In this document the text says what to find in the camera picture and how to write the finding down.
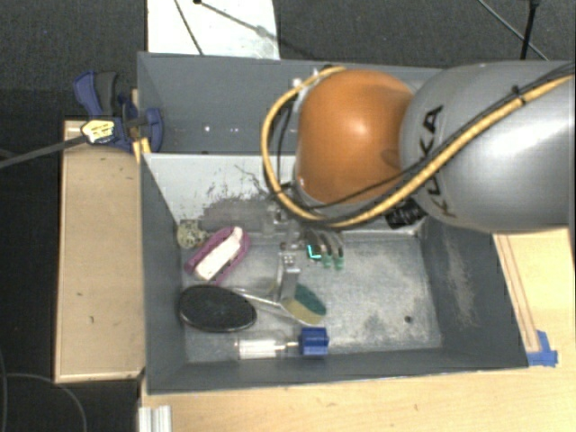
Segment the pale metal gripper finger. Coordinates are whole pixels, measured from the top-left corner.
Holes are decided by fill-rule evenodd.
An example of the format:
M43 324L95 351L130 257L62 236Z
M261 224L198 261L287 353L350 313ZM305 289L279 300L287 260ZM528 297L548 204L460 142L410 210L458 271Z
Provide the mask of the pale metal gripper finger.
M283 252L280 255L277 278L278 299L280 302L294 298L301 271L295 254Z

